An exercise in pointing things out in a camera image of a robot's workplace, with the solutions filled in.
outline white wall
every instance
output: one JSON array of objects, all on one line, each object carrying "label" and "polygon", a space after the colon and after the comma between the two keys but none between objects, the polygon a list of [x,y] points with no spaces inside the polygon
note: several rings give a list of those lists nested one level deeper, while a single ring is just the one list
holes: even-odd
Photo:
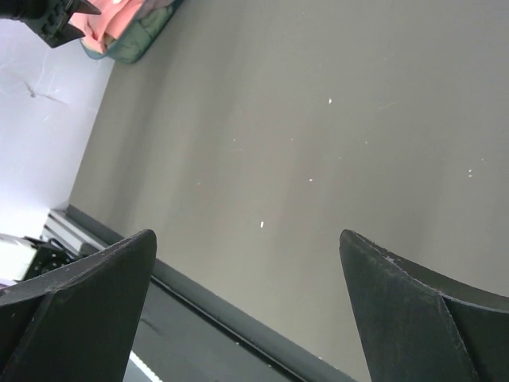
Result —
[{"label": "white wall", "polygon": [[67,204],[112,65],[0,21],[0,232],[38,236]]}]

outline pink towel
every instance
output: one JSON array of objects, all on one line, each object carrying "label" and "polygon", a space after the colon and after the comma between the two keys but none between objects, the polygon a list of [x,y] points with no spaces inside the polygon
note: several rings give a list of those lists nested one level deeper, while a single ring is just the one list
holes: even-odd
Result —
[{"label": "pink towel", "polygon": [[99,53],[107,51],[105,39],[118,39],[143,3],[139,17],[145,17],[150,11],[169,6],[173,0],[90,0],[101,10],[100,15],[73,14],[71,23],[85,34],[83,43],[87,48]]}]

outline table surface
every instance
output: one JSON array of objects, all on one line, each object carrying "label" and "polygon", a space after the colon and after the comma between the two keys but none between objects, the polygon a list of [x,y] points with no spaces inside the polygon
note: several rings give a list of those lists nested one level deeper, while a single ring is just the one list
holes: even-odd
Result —
[{"label": "table surface", "polygon": [[507,11],[188,0],[115,65],[71,203],[368,381],[343,229],[509,295]]}]

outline gray table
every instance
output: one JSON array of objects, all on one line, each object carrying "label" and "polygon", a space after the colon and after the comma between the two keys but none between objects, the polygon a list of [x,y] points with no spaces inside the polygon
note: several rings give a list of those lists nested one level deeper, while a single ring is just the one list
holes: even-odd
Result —
[{"label": "gray table", "polygon": [[367,381],[344,228],[509,294],[507,11],[188,0],[115,65],[71,203]]}]

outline black edge strip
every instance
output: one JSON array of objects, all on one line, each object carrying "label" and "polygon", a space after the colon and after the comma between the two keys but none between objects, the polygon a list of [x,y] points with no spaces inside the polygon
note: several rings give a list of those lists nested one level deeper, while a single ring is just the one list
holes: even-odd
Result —
[{"label": "black edge strip", "polygon": [[[72,205],[69,205],[66,216],[108,245],[123,239],[118,233]],[[159,259],[156,259],[154,264],[152,280],[300,379],[316,382],[355,382],[340,370],[256,321]]]}]

